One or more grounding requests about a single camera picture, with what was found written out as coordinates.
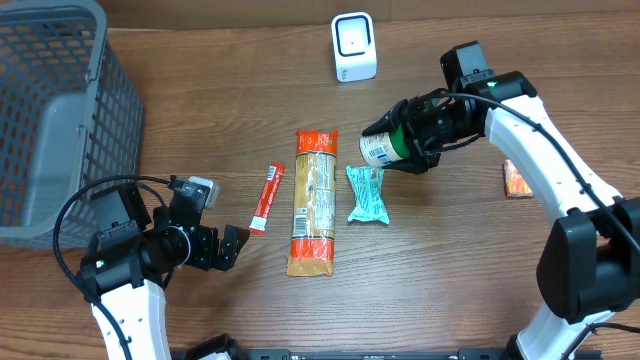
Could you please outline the teal tissue packet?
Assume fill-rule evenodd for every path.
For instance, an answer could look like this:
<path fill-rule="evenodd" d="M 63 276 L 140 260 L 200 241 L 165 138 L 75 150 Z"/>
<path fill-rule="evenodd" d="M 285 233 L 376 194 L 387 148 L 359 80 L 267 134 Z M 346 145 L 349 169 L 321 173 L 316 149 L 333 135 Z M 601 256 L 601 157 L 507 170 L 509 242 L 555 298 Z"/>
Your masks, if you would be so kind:
<path fill-rule="evenodd" d="M 381 222 L 389 225 L 390 218 L 382 199 L 384 170 L 370 166 L 347 166 L 346 174 L 355 198 L 355 206 L 348 221 Z"/>

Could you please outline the green lid jar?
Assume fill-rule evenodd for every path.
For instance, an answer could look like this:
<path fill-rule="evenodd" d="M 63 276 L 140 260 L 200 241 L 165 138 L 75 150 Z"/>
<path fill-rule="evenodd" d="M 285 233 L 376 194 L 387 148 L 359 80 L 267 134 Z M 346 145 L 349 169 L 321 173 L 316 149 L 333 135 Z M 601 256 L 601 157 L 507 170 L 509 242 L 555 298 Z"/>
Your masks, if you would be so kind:
<path fill-rule="evenodd" d="M 363 136 L 359 140 L 359 147 L 365 162 L 376 168 L 382 168 L 410 156 L 401 128 Z"/>

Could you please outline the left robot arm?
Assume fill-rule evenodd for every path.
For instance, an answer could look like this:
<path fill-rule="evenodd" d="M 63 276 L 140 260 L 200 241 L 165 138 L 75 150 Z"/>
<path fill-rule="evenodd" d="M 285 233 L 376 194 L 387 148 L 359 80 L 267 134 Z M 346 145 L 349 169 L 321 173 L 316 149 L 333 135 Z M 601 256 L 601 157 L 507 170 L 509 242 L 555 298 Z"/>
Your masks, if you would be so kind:
<path fill-rule="evenodd" d="M 247 229 L 201 225 L 219 187 L 198 177 L 175 178 L 173 197 L 146 209 L 143 184 L 114 185 L 90 198 L 99 230 L 81 260 L 78 282 L 97 304 L 92 313 L 112 359 L 243 359 L 228 335 L 173 352 L 166 331 L 165 291 L 174 271 L 230 270 L 249 240 Z"/>

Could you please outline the red snack package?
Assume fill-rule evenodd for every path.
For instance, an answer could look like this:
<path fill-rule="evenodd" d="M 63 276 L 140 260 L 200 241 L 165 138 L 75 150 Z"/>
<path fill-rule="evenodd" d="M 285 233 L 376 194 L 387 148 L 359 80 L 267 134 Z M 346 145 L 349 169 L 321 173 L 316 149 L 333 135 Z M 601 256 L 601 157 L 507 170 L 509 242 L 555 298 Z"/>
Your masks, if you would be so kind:
<path fill-rule="evenodd" d="M 291 277 L 334 273 L 338 133 L 297 132 L 291 247 Z"/>

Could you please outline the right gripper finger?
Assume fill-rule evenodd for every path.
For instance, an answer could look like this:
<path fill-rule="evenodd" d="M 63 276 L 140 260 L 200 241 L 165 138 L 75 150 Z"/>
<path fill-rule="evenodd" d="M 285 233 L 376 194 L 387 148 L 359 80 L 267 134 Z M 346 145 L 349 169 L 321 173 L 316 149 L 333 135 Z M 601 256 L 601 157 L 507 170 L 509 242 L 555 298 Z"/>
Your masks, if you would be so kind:
<path fill-rule="evenodd" d="M 427 154 L 426 156 L 418 156 L 401 159 L 396 162 L 392 162 L 388 165 L 384 165 L 386 170 L 397 170 L 411 174 L 423 174 L 429 171 L 431 168 L 435 168 L 439 164 L 441 154 Z"/>
<path fill-rule="evenodd" d="M 373 136 L 381 133 L 391 133 L 401 127 L 407 120 L 407 106 L 409 101 L 403 99 L 395 103 L 379 120 L 362 131 L 362 136 Z"/>

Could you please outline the red stick sachet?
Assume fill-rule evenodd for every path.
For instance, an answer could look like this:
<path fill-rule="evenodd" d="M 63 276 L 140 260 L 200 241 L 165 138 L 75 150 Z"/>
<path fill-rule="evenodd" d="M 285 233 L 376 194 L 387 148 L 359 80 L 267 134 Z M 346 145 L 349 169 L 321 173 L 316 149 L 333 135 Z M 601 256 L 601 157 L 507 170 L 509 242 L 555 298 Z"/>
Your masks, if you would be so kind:
<path fill-rule="evenodd" d="M 265 234 L 268 217 L 285 171 L 286 165 L 283 163 L 272 162 L 270 164 L 261 196 L 249 225 L 252 234 Z"/>

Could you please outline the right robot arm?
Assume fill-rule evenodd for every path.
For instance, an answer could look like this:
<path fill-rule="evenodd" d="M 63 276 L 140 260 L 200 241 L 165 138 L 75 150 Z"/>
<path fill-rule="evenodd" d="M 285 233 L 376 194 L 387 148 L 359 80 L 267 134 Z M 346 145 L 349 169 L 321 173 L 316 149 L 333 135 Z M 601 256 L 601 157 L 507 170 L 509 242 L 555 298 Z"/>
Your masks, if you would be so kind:
<path fill-rule="evenodd" d="M 442 55 L 446 86 L 405 99 L 366 128 L 373 167 L 422 174 L 486 138 L 518 169 L 551 230 L 536 268 L 542 305 L 503 359 L 572 359 L 639 296 L 639 202 L 602 180 L 555 127 L 520 72 L 497 74 L 479 43 Z"/>

